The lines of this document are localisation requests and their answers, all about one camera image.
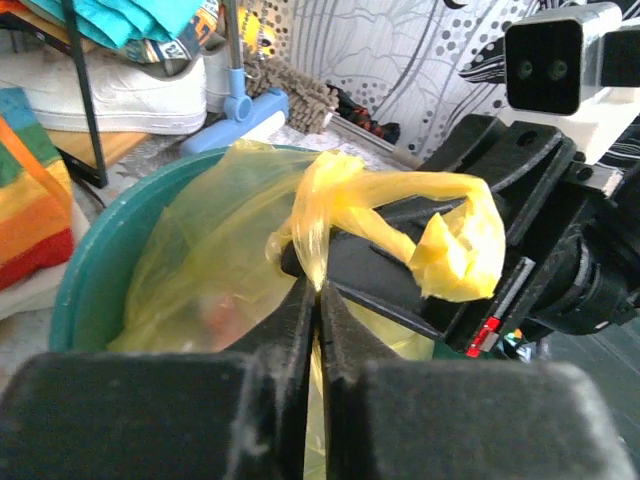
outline colorful striped fabric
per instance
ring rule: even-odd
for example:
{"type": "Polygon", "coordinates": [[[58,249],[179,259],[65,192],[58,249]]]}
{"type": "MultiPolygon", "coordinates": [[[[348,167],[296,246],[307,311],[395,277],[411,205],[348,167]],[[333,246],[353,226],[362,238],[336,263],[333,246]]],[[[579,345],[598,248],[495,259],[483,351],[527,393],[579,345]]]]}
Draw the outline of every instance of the colorful striped fabric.
{"type": "Polygon", "coordinates": [[[0,290],[73,251],[71,181],[19,88],[0,89],[0,290]]]}

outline wallpaper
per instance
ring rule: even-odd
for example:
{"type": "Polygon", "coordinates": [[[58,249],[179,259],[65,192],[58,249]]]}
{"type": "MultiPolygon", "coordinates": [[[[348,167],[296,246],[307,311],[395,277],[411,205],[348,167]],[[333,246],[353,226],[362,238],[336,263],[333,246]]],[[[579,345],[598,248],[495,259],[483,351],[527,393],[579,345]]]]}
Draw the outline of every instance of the wallpaper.
{"type": "MultiPolygon", "coordinates": [[[[262,2],[243,3],[260,12],[262,2]]],[[[505,104],[503,35],[540,9],[587,0],[268,1],[276,55],[345,90],[398,142],[431,154],[468,113],[505,104]]],[[[619,0],[627,17],[640,0],[619,0]]]]}

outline floor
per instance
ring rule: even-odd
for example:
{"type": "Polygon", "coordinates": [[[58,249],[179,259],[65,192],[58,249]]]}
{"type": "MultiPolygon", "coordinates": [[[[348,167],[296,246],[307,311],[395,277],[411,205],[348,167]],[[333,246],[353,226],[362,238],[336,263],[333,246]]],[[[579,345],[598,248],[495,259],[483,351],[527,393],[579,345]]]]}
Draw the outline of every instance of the floor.
{"type": "MultiPolygon", "coordinates": [[[[154,136],[137,147],[109,170],[109,185],[97,193],[108,205],[118,195],[141,178],[176,161],[180,156],[180,137],[154,136]]],[[[373,153],[362,140],[348,138],[344,133],[327,130],[322,135],[304,135],[287,126],[269,138],[272,144],[293,145],[312,150],[339,149],[364,159],[372,170],[396,169],[399,166],[381,152],[373,153]]],[[[100,214],[100,208],[89,195],[74,185],[74,195],[90,222],[100,214]]],[[[11,375],[29,357],[47,350],[52,309],[17,314],[0,320],[0,392],[11,375]]]]}

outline black metal frame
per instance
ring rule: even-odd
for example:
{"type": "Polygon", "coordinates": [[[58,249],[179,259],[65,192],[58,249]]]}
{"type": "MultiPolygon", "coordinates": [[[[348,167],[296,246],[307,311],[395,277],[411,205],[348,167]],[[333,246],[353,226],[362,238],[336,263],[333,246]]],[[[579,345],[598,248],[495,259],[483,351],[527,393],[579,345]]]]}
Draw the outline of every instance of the black metal frame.
{"type": "Polygon", "coordinates": [[[82,51],[82,40],[80,32],[78,31],[78,23],[76,20],[75,10],[73,8],[73,0],[62,0],[62,7],[70,45],[67,45],[59,39],[49,35],[47,32],[24,22],[12,13],[0,14],[0,28],[31,33],[48,45],[51,45],[56,50],[59,50],[73,58],[78,74],[78,81],[80,83],[80,91],[82,93],[82,101],[87,117],[87,124],[89,126],[89,136],[91,137],[91,145],[93,147],[96,168],[87,165],[61,149],[58,149],[58,151],[72,174],[98,188],[102,188],[108,184],[107,169],[102,145],[100,144],[100,132],[98,131],[93,101],[91,99],[91,85],[87,74],[84,52],[82,51]]]}

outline camera lens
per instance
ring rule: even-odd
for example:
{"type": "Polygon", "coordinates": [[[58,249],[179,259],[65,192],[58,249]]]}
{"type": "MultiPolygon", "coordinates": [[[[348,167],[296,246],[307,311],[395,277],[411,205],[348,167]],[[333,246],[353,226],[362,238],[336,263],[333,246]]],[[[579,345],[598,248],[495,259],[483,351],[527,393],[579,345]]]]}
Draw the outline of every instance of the camera lens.
{"type": "Polygon", "coordinates": [[[533,73],[533,64],[529,60],[523,60],[518,65],[518,78],[526,80],[533,73]]]}
{"type": "Polygon", "coordinates": [[[554,82],[562,80],[567,76],[568,69],[569,67],[567,67],[566,62],[563,62],[562,60],[554,60],[554,62],[549,67],[549,78],[551,78],[551,80],[553,80],[554,82]]]}

